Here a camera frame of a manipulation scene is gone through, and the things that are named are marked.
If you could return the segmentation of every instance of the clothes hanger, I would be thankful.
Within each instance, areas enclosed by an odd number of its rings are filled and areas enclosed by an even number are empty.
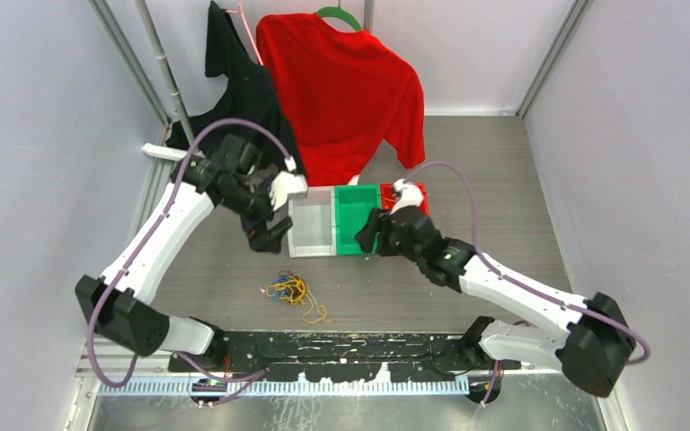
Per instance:
[[[244,17],[244,6],[242,6],[242,0],[239,0],[239,7],[236,11],[226,11],[226,13],[239,13],[242,16],[244,29],[247,30],[247,36],[250,38],[250,43],[252,44],[252,49],[255,51],[255,56],[258,58],[258,64],[263,66],[263,59],[261,58],[261,53],[258,51],[258,46],[255,45],[255,38],[252,36],[252,31],[250,31],[250,24],[247,23],[247,18]]]
[[[319,9],[319,11],[316,12],[316,14],[322,18],[337,18],[340,21],[345,21],[345,23],[347,23],[355,31],[363,30],[363,28],[361,28],[360,22],[358,22],[356,17],[351,15],[345,9],[342,9],[341,2],[339,0],[337,2],[337,6],[323,7]]]

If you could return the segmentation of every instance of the metal pole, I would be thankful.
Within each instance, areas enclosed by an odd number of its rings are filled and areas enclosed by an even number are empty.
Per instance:
[[[183,126],[183,133],[186,135],[189,145],[191,145],[194,142],[194,132],[191,131],[189,115],[186,113],[186,107],[183,106],[183,98],[181,97],[181,92],[179,92],[178,84],[176,84],[176,80],[173,78],[173,71],[171,70],[171,65],[168,64],[168,58],[165,56],[163,44],[160,42],[160,37],[157,36],[157,29],[155,28],[155,22],[152,21],[152,14],[146,6],[146,0],[136,0],[136,6],[144,22],[144,28],[146,29],[147,36],[149,36],[149,42],[152,44],[152,50],[155,52],[157,63],[160,65],[160,70],[163,71],[165,81],[168,83],[168,89],[171,91],[173,103],[176,105],[176,113]]]
[[[535,79],[530,84],[530,88],[527,89],[525,99],[522,101],[522,106],[520,106],[519,110],[517,111],[518,116],[522,118],[527,117],[527,113],[535,103],[535,98],[538,96],[538,93],[541,92],[541,88],[544,87],[546,79],[549,77],[552,69],[557,64],[557,60],[559,60],[562,52],[567,47],[568,42],[570,42],[572,34],[575,33],[575,30],[578,28],[578,25],[583,18],[583,15],[593,3],[594,0],[573,1],[572,8],[568,12],[567,17],[565,17],[564,22],[557,33],[557,37],[554,39],[552,47],[549,49],[544,61],[541,63],[541,67],[535,74]]]
[[[372,32],[374,25],[374,0],[364,0],[364,30]]]
[[[165,110],[163,103],[157,97],[157,92],[152,86],[152,83],[147,78],[144,68],[136,57],[136,53],[133,48],[128,43],[125,33],[120,28],[118,20],[115,19],[115,15],[110,10],[110,5],[107,4],[107,0],[89,0],[92,8],[99,17],[99,21],[102,22],[104,29],[110,35],[112,43],[115,44],[115,48],[118,49],[120,55],[123,57],[123,61],[128,66],[131,74],[133,74],[136,84],[141,89],[141,92],[146,96],[146,99],[152,105],[152,109],[155,110],[157,117],[163,122],[163,124],[168,124],[170,119],[168,118],[168,112]]]

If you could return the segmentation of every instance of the green hanger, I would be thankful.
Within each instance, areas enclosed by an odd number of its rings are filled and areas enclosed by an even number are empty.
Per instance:
[[[337,6],[323,7],[319,9],[319,11],[316,12],[316,14],[322,18],[337,18],[338,20],[345,21],[345,23],[347,23],[355,31],[363,30],[360,22],[358,22],[356,17],[351,15],[345,9],[342,9],[342,7],[340,6],[340,2],[337,2]]]

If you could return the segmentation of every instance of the black shirt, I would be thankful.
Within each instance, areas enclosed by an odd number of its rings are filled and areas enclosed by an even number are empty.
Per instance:
[[[281,110],[269,71],[255,64],[244,50],[226,11],[215,3],[208,10],[208,44],[205,52],[205,76],[208,78],[226,75],[226,92],[208,112],[189,117],[194,135],[218,119],[234,117],[257,123],[274,134],[295,158],[297,171],[305,174],[303,160],[297,149],[295,133]],[[227,134],[248,139],[261,149],[261,168],[276,164],[285,169],[284,156],[263,134],[242,126],[226,126],[211,132],[199,145],[199,149],[210,157]],[[173,123],[171,137],[165,142],[171,148],[186,149],[189,142],[183,133],[181,122]]]

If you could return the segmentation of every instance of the red storage bin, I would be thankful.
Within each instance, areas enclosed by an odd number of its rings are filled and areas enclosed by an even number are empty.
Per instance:
[[[417,187],[419,187],[419,189],[421,190],[421,195],[424,197],[424,199],[421,201],[419,209],[422,213],[429,216],[429,205],[427,204],[427,190],[424,188],[424,183],[416,182],[415,184],[417,185]],[[391,209],[397,201],[397,199],[393,195],[393,184],[380,184],[379,192],[382,195],[382,209]]]

